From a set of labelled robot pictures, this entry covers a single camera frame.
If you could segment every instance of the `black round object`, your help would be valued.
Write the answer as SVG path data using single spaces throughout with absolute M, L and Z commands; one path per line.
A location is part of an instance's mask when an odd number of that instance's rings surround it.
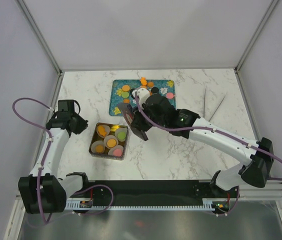
M 135 97 L 133 96 L 133 94 L 132 94 L 132 92 L 135 90 L 135 88 L 131 88 L 130 89 L 130 96 L 131 96 L 131 98 L 133 98 L 133 99 L 135 99 Z
M 159 93 L 159 88 L 157 88 L 156 86 L 153 87 L 153 88 L 151 89 L 151 93 L 152 93 L 152 94 L 158 94 L 158 93 Z

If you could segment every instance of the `pink object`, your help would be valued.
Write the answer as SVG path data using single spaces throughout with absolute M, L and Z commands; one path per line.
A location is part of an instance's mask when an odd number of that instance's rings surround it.
M 172 92 L 168 92 L 165 96 L 167 99 L 173 99 L 175 97 Z
M 114 150 L 113 155 L 116 156 L 116 157 L 121 157 L 122 156 L 122 150 L 121 149 Z

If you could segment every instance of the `white marble table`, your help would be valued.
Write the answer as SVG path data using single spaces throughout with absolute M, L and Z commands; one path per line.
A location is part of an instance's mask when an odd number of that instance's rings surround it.
M 207 87 L 206 119 L 227 93 L 211 122 L 244 137 L 254 137 L 233 69 L 66 72 L 59 99 L 77 100 L 81 105 L 80 115 L 89 121 L 89 127 L 80 135 L 73 134 L 65 146 L 59 178 L 71 172 L 86 172 L 90 180 L 204 180 L 211 179 L 217 170 L 238 163 L 211 146 L 172 136 L 154 127 L 147 132 L 149 140 L 146 142 L 131 132 L 123 161 L 92 157 L 89 146 L 96 123 L 127 125 L 123 117 L 109 115 L 113 80 L 140 77 L 173 80 L 176 107 L 199 115 L 203 114 L 203 95 Z

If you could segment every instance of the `mat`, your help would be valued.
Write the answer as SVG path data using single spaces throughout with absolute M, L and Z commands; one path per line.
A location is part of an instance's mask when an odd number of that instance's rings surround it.
M 154 87 L 157 87 L 159 89 L 159 94 L 162 96 L 165 96 L 167 93 L 173 93 L 173 95 L 176 94 L 175 91 L 175 82 L 172 80 L 152 80 L 147 79 L 147 82 L 153 82 Z M 117 107 L 118 103 L 122 103 L 124 98 L 121 96 L 124 92 L 122 90 L 122 87 L 124 85 L 128 85 L 130 89 L 136 89 L 141 86 L 140 80 L 135 79 L 117 79 L 113 81 L 112 84 L 112 90 L 111 90 L 111 98 L 110 98 L 110 106 L 109 106 L 109 114 L 110 116 L 116 116 L 121 117 L 122 114 Z M 132 105 L 132 107 L 135 107 L 137 105 L 136 101 L 131 97 L 130 91 L 129 91 L 129 102 Z M 169 99 L 170 104 L 172 104 L 175 108 L 176 106 L 176 98 Z

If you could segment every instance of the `white wall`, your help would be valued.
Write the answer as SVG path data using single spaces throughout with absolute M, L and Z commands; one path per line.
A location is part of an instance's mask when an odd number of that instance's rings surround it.
M 235 67 L 271 0 L 25 0 L 63 70 Z
M 57 74 L 14 0 L 0 0 L 0 240 L 12 211 L 20 176 L 27 176 L 41 132 L 19 120 L 12 103 L 33 97 L 49 103 Z M 17 106 L 43 124 L 47 112 L 32 103 Z
M 282 1 L 257 40 L 240 76 L 247 91 L 257 128 L 274 143 L 282 157 Z M 275 163 L 271 174 L 282 177 Z

